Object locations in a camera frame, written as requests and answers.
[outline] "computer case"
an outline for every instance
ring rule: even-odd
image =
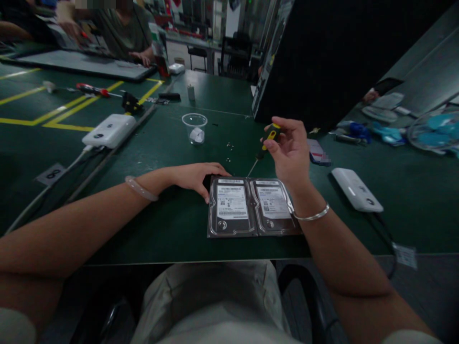
[[[332,129],[454,0],[296,0],[277,20],[255,121]]]

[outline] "white power strip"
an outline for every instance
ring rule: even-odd
[[[336,178],[344,194],[349,198],[350,203],[356,210],[366,213],[381,213],[384,210],[383,206],[353,170],[337,167],[331,171],[331,174]]]
[[[82,141],[85,145],[105,146],[113,149],[129,134],[135,123],[133,116],[112,114],[87,134]]]

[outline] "number label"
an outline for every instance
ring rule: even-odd
[[[45,172],[40,174],[36,180],[46,186],[53,185],[55,182],[59,180],[62,176],[63,172],[65,172],[66,168],[59,163],[54,164]]]

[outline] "red screwdriver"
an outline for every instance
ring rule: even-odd
[[[97,87],[94,87],[88,84],[77,84],[76,89],[85,94],[94,94],[96,96],[101,96],[105,98],[110,98],[110,96],[122,98],[122,96],[114,94],[114,93],[110,93],[104,88],[97,88]]]

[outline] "screwdriver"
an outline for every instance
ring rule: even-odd
[[[110,98],[110,96],[115,96],[115,97],[120,97],[123,98],[120,95],[114,94],[114,93],[109,93],[106,89],[104,88],[97,88],[88,84],[77,84],[76,89],[86,93],[86,94],[94,94],[96,96],[102,96],[105,98]]]
[[[255,155],[255,158],[256,158],[255,163],[253,164],[252,168],[250,169],[250,172],[247,175],[247,178],[252,173],[253,168],[255,167],[257,162],[260,161],[261,159],[263,159],[264,155],[268,151],[268,149],[266,148],[266,146],[264,145],[263,142],[265,142],[266,140],[277,140],[279,138],[280,133],[281,133],[281,127],[278,126],[277,124],[273,123],[273,124],[271,124],[269,126],[268,130],[266,131],[265,135],[263,136],[262,146],[261,146],[260,150],[258,151],[258,153]]]

